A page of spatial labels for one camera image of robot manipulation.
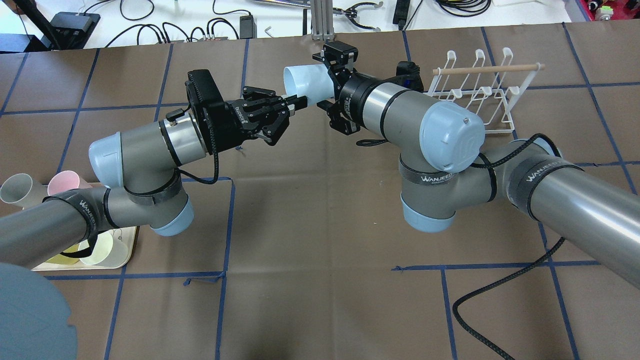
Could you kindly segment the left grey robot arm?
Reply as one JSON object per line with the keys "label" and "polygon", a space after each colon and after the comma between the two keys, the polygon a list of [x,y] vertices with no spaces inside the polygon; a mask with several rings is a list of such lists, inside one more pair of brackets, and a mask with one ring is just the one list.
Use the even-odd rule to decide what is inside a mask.
{"label": "left grey robot arm", "polygon": [[1,262],[35,268],[73,244],[84,258],[108,230],[150,226],[157,234],[179,234],[194,219],[183,177],[204,185],[220,178],[220,153],[244,141],[275,145],[307,97],[248,88],[226,101],[211,79],[185,82],[189,107],[164,120],[117,132],[91,144],[89,157],[100,187],[46,196],[39,205],[1,219]]}

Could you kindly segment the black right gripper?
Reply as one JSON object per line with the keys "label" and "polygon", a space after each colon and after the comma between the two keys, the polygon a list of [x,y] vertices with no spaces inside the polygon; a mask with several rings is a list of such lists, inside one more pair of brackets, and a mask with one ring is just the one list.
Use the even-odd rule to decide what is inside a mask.
{"label": "black right gripper", "polygon": [[317,103],[329,116],[330,128],[351,135],[364,126],[363,111],[366,98],[381,80],[354,68],[359,51],[343,42],[327,42],[322,51],[314,54],[314,60],[322,62],[331,81],[334,103],[323,100]]}

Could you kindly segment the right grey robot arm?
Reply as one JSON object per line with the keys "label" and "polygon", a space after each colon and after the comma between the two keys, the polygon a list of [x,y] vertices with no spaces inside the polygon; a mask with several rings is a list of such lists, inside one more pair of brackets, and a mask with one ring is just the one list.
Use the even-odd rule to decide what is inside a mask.
{"label": "right grey robot arm", "polygon": [[323,63],[334,102],[318,103],[330,126],[346,135],[365,128],[400,149],[398,171],[405,221],[437,233],[457,211],[507,199],[531,219],[569,239],[634,287],[640,275],[640,201],[637,194],[594,177],[567,161],[549,139],[535,134],[482,151],[482,119],[418,87],[419,71],[389,79],[361,73],[358,50],[325,43],[313,59]]}

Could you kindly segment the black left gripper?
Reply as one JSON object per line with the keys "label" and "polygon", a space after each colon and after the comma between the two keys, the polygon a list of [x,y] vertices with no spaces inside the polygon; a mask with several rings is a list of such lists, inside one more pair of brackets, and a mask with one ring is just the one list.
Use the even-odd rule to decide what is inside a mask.
{"label": "black left gripper", "polygon": [[274,146],[288,129],[291,112],[307,107],[307,96],[277,95],[270,89],[249,86],[234,101],[224,101],[210,91],[202,100],[206,152],[223,152],[256,139]]}

